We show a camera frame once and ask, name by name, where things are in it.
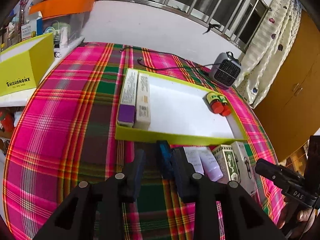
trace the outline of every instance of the probiotics box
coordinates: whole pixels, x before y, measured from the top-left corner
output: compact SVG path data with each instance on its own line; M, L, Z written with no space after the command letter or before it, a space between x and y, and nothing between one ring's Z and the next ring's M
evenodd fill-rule
M127 69L118 112L118 124L133 127L136 109L138 71Z
M227 184L229 181L235 180L240 183L236 158L231 145L221 144L213 149L212 153L216 158L223 174L222 179L219 179L218 182Z
M244 143L234 142L231 146L240 173L240 185L252 195L256 193L256 181Z
M139 73L134 128L148 130L151 123L149 75Z

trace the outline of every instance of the orange container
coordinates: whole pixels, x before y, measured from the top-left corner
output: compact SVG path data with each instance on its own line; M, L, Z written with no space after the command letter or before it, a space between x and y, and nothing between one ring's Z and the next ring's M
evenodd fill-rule
M95 0L47 0L31 6L29 14L40 11L42 19L90 12Z

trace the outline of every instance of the gray fan heater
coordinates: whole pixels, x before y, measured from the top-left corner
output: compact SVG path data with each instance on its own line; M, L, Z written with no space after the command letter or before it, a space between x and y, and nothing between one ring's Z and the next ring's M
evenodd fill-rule
M233 57L233 53L221 53L211 71L209 78L222 89L228 89L237 79L241 71L240 62Z

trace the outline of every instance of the silver bolt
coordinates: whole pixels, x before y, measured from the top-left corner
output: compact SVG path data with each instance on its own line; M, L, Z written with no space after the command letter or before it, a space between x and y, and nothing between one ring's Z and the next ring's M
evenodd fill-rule
M193 177L194 179L201 179L201 178L202 178L202 175L201 175L200 173L194 173L194 174L192 174L192 177Z
M85 188L85 187L87 187L87 185L88 185L88 183L87 183L86 181L81 181L81 182L79 183L79 187L80 187L80 188Z
M229 182L229 186L230 186L230 187L236 188L236 187L238 187L238 185L239 185L238 182L236 182L236 181L234 181L234 180L232 180L232 181Z
M123 179L124 178L124 174L123 173L117 173L115 177L116 177L116 179Z

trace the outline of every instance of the white shelf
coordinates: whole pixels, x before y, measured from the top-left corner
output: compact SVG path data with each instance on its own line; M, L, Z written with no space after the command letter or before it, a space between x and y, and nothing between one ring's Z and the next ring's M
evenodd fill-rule
M71 42L67 48L61 49L60 50L61 57L54 58L54 62L48 68L47 72L42 77L42 80L50 73L50 71L53 68L55 68L66 56L68 56L70 52L72 52L83 40L84 40L84 36L81 36L80 38ZM0 107L25 106L35 91L36 91L36 88L31 88L23 91L14 92L8 95L4 95L0 97Z

